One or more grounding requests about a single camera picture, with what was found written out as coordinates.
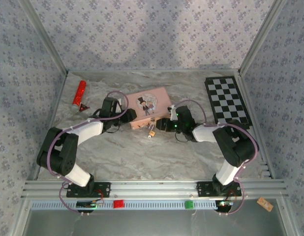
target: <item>black and white chessboard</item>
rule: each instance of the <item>black and white chessboard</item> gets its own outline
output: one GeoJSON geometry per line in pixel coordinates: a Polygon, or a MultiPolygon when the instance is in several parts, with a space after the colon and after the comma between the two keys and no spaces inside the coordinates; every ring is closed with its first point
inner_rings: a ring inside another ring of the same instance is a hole
{"type": "Polygon", "coordinates": [[[233,76],[206,78],[215,123],[226,123],[232,119],[251,126],[247,108],[233,76]]]}

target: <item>gray marble surface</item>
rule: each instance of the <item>gray marble surface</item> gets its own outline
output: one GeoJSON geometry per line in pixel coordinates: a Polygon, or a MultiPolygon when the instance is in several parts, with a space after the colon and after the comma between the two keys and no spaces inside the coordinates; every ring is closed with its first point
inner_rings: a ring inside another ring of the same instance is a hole
{"type": "MultiPolygon", "coordinates": [[[[173,104],[186,98],[197,100],[206,111],[208,123],[213,114],[206,93],[206,77],[225,74],[215,72],[73,72],[69,73],[62,92],[54,126],[69,127],[84,121],[100,108],[106,94],[120,90],[126,94],[157,87],[166,87],[173,104]],[[73,115],[70,106],[81,79],[87,81],[82,103],[90,109],[73,115]]],[[[193,103],[186,103],[196,122],[203,114],[193,103]]],[[[114,134],[93,137],[77,150],[77,164],[92,173],[95,179],[211,179],[221,167],[224,157],[216,143],[180,143],[174,133],[155,129],[148,138],[148,128],[131,130],[120,127],[114,134]]],[[[261,178],[258,157],[242,173],[242,178],[261,178]]],[[[41,168],[38,179],[52,179],[41,168]]]]}

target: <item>pink tin box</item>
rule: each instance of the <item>pink tin box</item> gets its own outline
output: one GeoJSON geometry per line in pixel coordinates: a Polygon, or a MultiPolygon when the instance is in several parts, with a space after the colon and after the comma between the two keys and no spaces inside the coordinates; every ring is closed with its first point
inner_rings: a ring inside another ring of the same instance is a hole
{"type": "Polygon", "coordinates": [[[148,91],[127,95],[129,108],[137,113],[137,118],[130,122],[132,129],[150,125],[161,118],[169,118],[167,108],[172,105],[165,88],[155,88],[148,91]]]}

